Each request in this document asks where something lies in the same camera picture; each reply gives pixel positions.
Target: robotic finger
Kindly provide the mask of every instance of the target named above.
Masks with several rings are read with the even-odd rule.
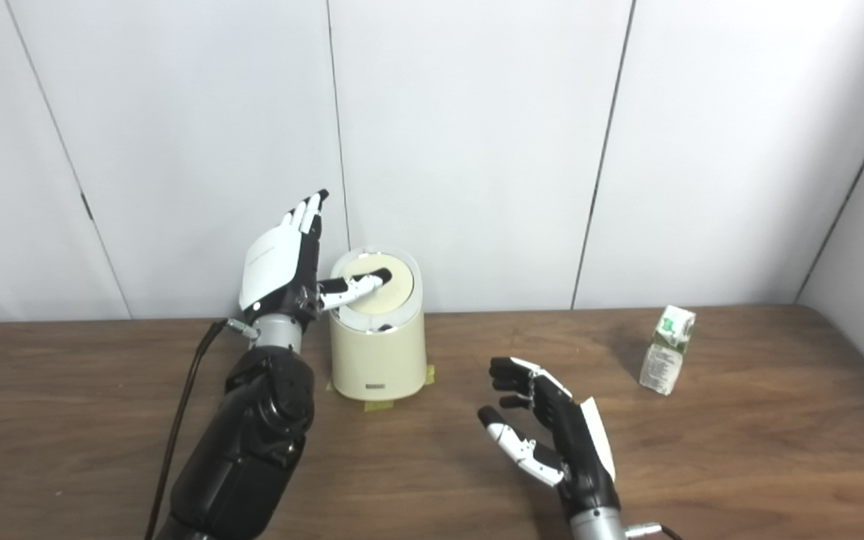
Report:
[[[336,277],[334,280],[319,281],[319,304],[322,311],[335,310],[377,290],[392,279],[388,268],[379,268],[367,274],[352,277]]]
[[[562,481],[562,457],[541,442],[528,438],[525,433],[506,424],[502,415],[493,407],[479,410],[479,420],[490,437],[506,452],[509,458],[533,478],[555,488]]]

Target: black fingertip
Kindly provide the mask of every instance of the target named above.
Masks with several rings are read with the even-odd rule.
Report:
[[[529,400],[524,400],[518,396],[505,396],[498,399],[498,407],[502,408],[529,408]]]
[[[486,428],[492,424],[505,424],[505,419],[492,406],[484,406],[479,410],[479,421]]]
[[[392,271],[388,270],[388,268],[379,268],[371,274],[382,280],[383,286],[392,280]]]
[[[502,392],[518,392],[518,384],[514,380],[493,379],[493,389]]]

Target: palm of robotic hand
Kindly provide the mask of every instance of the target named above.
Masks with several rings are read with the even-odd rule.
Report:
[[[559,492],[566,516],[586,510],[620,508],[615,492],[615,467],[596,401],[582,404],[541,366],[519,358],[493,358],[493,388],[511,391],[499,399],[503,408],[532,410],[552,433],[555,450],[512,427],[491,406],[479,419],[519,468]]]

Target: white finger segment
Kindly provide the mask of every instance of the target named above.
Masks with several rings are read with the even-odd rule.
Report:
[[[308,233],[312,229],[312,221],[322,211],[321,206],[322,198],[318,193],[309,198],[309,204],[305,208],[305,215],[302,216],[301,226],[298,227],[299,232]]]
[[[544,483],[549,488],[554,488],[562,481],[562,471],[542,465],[534,458],[533,454],[536,448],[534,439],[518,438],[515,430],[507,424],[489,424],[486,431],[489,431],[502,452],[506,452],[508,457],[515,462],[515,465],[518,465],[518,468],[528,473],[529,476],[538,479],[539,482]]]

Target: wall seam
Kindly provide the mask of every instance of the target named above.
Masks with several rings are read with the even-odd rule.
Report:
[[[836,227],[839,224],[839,220],[842,218],[842,213],[846,209],[846,205],[849,204],[851,196],[853,196],[855,192],[855,187],[858,185],[858,182],[862,178],[862,174],[864,173],[864,158],[862,158],[862,163],[858,167],[858,171],[855,173],[855,178],[851,182],[849,187],[849,191],[846,192],[846,197],[843,199],[842,204],[839,206],[838,211],[835,213],[835,218],[832,220],[832,224],[829,226],[829,230],[826,232],[826,237],[822,240],[822,245],[819,246],[819,251],[815,254],[815,259],[812,260],[812,264],[808,267],[808,272],[805,273],[805,279],[802,280],[802,286],[799,287],[799,291],[796,292],[795,300],[792,301],[793,304],[799,304],[799,300],[802,300],[802,294],[806,291],[806,286],[809,284],[809,279],[812,279],[812,273],[815,272],[815,267],[819,264],[819,259],[822,257],[822,253],[825,253],[826,246],[829,245],[829,240],[833,237],[833,232],[836,230]]]
[[[609,147],[609,136],[611,133],[611,123],[615,116],[615,103],[618,101],[618,89],[622,82],[622,68],[625,65],[625,55],[629,48],[629,35],[632,33],[632,20],[635,17],[635,3],[638,0],[631,0],[631,7],[628,8],[628,22],[625,27],[625,37],[622,40],[622,52],[618,58],[618,69],[615,71],[615,86],[613,88],[613,97],[609,106],[609,119],[606,121],[606,133],[602,140],[602,151],[599,154],[599,166],[595,171],[595,187],[592,189],[592,199],[589,204],[589,219],[586,220],[586,235],[582,239],[582,250],[579,253],[579,268],[575,274],[575,287],[572,290],[572,302],[569,305],[569,310],[575,310],[575,300],[579,294],[579,283],[582,280],[582,267],[586,261],[586,249],[589,247],[589,232],[593,226],[593,213],[596,211],[596,201],[599,196],[599,185],[602,182],[602,168],[606,161],[606,150]]]
[[[62,130],[59,130],[59,121],[56,119],[56,114],[52,111],[52,103],[49,101],[49,97],[45,93],[45,86],[42,85],[42,79],[38,76],[38,69],[35,69],[35,62],[32,61],[32,54],[29,52],[29,46],[25,42],[25,35],[22,34],[22,29],[20,28],[20,24],[18,24],[18,18],[15,17],[13,7],[11,7],[11,1],[3,1],[6,5],[6,10],[9,11],[9,18],[11,19],[11,23],[13,23],[13,28],[15,28],[15,35],[17,35],[18,41],[22,45],[22,52],[25,54],[28,68],[31,69],[31,75],[35,78],[35,85],[38,86],[38,92],[42,95],[42,102],[45,103],[45,110],[49,113],[49,119],[52,121],[52,129],[55,129],[55,136],[58,137],[58,144],[61,146],[62,154],[65,156],[65,161],[68,163],[69,169],[72,171],[72,178],[75,179],[76,188],[79,189],[79,195],[82,197],[82,202],[85,203],[86,213],[89,221],[92,222],[92,229],[95,230],[96,239],[99,240],[99,246],[102,248],[103,255],[106,256],[106,264],[109,264],[109,272],[112,274],[112,279],[115,281],[115,287],[119,291],[119,298],[122,299],[122,304],[124,305],[124,308],[126,308],[126,314],[129,315],[129,318],[131,319],[133,318],[133,314],[131,314],[131,309],[129,308],[129,301],[126,300],[125,291],[122,290],[122,283],[120,283],[119,276],[116,274],[116,267],[113,265],[113,260],[109,256],[109,249],[106,247],[106,242],[102,239],[102,232],[99,232],[99,226],[92,217],[89,203],[86,202],[86,192],[83,190],[82,182],[79,180],[79,171],[76,171],[75,163],[73,163],[72,156],[69,154],[69,149],[65,145],[65,137],[62,136]]]
[[[342,149],[342,120],[339,119],[339,82],[335,78],[335,49],[332,45],[332,3],[325,0],[325,17],[328,23],[328,57],[332,64],[332,98],[335,101],[335,130],[339,141],[339,172],[342,176],[342,204],[346,212],[346,248],[353,250],[353,233],[349,228],[349,191],[346,189],[346,156]]]

